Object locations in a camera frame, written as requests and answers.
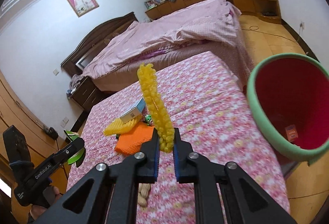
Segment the trash can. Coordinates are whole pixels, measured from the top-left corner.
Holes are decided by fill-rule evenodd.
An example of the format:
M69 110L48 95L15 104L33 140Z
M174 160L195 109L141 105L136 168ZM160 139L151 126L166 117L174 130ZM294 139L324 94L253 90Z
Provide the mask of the trash can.
M328 150L329 75L316 60L295 53L263 60L247 98L260 131L285 157L310 165Z

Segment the floral tablecloth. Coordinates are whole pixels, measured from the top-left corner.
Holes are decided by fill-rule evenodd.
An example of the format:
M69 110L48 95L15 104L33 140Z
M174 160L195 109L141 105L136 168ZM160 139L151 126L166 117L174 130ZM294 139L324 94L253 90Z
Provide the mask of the floral tablecloth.
M280 165L225 63L205 52L167 67L157 76L159 92L182 140L212 162L238 163L289 212ZM103 130L139 98L137 82L93 107L82 133L86 158L79 168L72 166L68 189L96 164L112 165L124 159L114 151L115 137L105 137ZM161 152L158 181L151 187L148 206L138 206L136 223L195 223L193 185L176 182L172 154Z

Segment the bed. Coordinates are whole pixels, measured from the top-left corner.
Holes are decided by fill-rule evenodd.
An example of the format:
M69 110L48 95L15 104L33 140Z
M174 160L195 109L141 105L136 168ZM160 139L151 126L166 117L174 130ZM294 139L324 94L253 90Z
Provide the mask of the bed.
M151 23L133 13L91 31L62 63L70 76L90 77L103 92L136 82L142 62L158 71L206 51L220 57L246 85L253 62L239 23L241 12L226 0L206 0Z
M280 165L228 66L205 52L158 71L157 77L158 90L181 138L212 162L237 162L289 212ZM136 82L93 107L82 133L86 157L79 168L72 165L68 189L96 164L112 165L124 159L114 151L115 137L105 137L103 130L140 97ZM148 206L138 206L136 223L195 223L193 185L176 182L172 154L160 153L158 181L151 187Z

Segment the silver bolt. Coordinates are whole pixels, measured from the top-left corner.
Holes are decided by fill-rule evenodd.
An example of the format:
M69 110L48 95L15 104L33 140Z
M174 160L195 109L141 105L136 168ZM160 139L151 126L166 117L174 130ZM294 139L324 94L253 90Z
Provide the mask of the silver bolt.
M228 167L229 169L236 169L236 168L237 168L237 164L234 163L234 162L228 162L228 163L227 163L227 167Z
M136 159L142 159L142 158L144 158L145 154L142 152L138 152L138 153L135 153L134 156Z
M198 157L199 157L198 153L195 153L195 152L189 153L189 158L191 158L191 159L197 159Z
M106 164L104 164L104 163L99 163L99 164L97 164L97 166L96 166L96 169L97 169L98 171L103 171L103 170L105 170L105 168L106 168Z

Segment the headboard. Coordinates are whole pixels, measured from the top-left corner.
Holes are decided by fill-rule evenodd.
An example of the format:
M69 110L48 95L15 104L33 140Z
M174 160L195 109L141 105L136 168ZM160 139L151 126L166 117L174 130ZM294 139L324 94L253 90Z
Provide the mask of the headboard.
M112 38L123 33L137 21L133 12L125 16L108 20L96 26L78 47L72 52L60 66L72 77L74 74L80 75L83 67L86 66L98 53L104 49Z

